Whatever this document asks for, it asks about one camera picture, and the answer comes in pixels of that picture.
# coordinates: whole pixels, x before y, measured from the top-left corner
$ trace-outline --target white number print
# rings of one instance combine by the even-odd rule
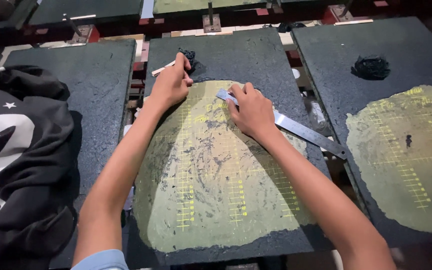
[[[6,145],[0,152],[0,171],[20,157],[31,145],[35,125],[24,114],[0,114],[0,132],[15,127]]]

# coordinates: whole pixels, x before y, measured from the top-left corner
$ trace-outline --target metal ruler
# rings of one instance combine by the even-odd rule
[[[231,99],[232,101],[234,101],[234,103],[236,103],[236,105],[238,105],[238,101],[236,100],[236,98],[230,95],[223,88],[219,89],[218,93],[216,94],[216,97],[223,100]],[[341,159],[345,160],[347,158],[346,157],[347,150],[342,145],[326,138],[320,133],[315,132],[310,128],[307,128],[294,120],[291,120],[290,118],[276,111],[274,111],[274,123],[284,128],[285,130],[294,133],[297,136],[307,140],[308,142],[313,143],[321,148],[324,148],[328,152],[333,153],[335,156]]]

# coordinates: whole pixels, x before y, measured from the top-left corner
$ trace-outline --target light blue sleeve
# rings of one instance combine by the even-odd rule
[[[129,270],[124,255],[121,250],[109,249],[94,253],[78,264],[71,270]]]

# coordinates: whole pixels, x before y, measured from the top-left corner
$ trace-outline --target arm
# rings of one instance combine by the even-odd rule
[[[345,270],[395,270],[389,248],[371,222],[323,173],[298,152],[274,124],[272,103],[252,84],[231,86],[231,119],[276,160],[298,197],[341,255]]]
[[[122,249],[121,210],[159,119],[169,107],[188,95],[188,86],[193,81],[184,68],[191,66],[188,59],[178,53],[174,66],[166,67],[159,74],[139,117],[91,188],[79,214],[73,266],[99,251]]]

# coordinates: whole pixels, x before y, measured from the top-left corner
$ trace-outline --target white star print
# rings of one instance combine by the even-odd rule
[[[15,103],[8,103],[6,102],[6,105],[3,105],[3,107],[8,107],[8,109],[11,109],[12,107],[16,107]]]

